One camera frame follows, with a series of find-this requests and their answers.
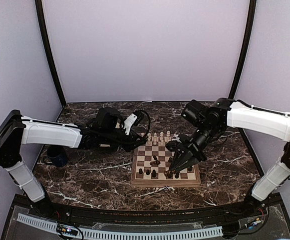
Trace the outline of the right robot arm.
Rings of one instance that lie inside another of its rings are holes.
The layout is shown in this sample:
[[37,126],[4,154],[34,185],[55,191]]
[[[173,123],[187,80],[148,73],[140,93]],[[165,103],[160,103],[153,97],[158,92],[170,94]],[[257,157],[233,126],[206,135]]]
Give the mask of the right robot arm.
[[[220,98],[212,105],[192,100],[168,127],[176,132],[167,148],[174,152],[170,173],[212,160],[225,164],[228,178],[235,169],[247,174],[250,154],[268,161],[267,172],[253,183],[240,205],[250,217],[270,193],[290,185],[290,112],[249,105],[242,100]],[[247,136],[245,153],[238,147],[233,130]]]

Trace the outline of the dark chess piece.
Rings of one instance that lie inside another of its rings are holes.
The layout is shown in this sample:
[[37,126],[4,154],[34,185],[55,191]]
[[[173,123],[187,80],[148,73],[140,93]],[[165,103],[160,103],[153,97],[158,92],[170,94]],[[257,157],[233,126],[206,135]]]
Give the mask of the dark chess piece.
[[157,173],[156,173],[156,170],[152,170],[151,172],[151,179],[156,179],[157,178]]

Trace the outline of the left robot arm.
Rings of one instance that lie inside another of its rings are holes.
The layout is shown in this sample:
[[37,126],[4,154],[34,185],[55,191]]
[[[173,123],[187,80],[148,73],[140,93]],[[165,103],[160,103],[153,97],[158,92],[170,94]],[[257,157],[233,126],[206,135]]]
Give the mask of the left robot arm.
[[90,150],[103,145],[120,146],[130,152],[147,141],[133,127],[149,115],[136,110],[128,117],[112,107],[102,107],[95,118],[85,124],[58,123],[24,116],[12,110],[0,125],[0,166],[16,181],[27,197],[36,203],[36,210],[45,218],[55,214],[43,186],[34,177],[20,155],[20,147],[28,144]]

